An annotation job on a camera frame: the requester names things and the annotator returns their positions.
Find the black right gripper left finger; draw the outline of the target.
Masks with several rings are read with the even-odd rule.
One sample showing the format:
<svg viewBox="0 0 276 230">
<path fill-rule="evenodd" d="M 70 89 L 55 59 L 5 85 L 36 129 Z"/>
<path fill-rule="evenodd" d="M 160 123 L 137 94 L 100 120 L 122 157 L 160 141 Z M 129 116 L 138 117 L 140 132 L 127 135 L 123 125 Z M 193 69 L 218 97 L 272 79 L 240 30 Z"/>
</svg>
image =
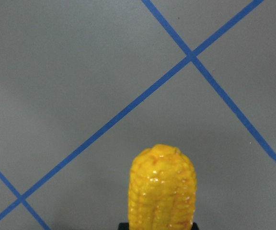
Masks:
<svg viewBox="0 0 276 230">
<path fill-rule="evenodd" d="M 129 230 L 129 223 L 128 222 L 119 223 L 118 230 Z"/>
</svg>

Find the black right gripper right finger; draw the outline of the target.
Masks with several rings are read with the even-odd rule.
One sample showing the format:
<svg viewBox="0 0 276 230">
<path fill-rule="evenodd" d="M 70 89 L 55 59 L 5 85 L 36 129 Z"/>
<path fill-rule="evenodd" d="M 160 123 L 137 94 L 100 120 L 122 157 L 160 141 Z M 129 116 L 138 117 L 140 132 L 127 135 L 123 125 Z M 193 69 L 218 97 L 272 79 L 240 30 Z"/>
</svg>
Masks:
<svg viewBox="0 0 276 230">
<path fill-rule="evenodd" d="M 195 222 L 192 225 L 192 230 L 199 230 L 199 227 Z"/>
</svg>

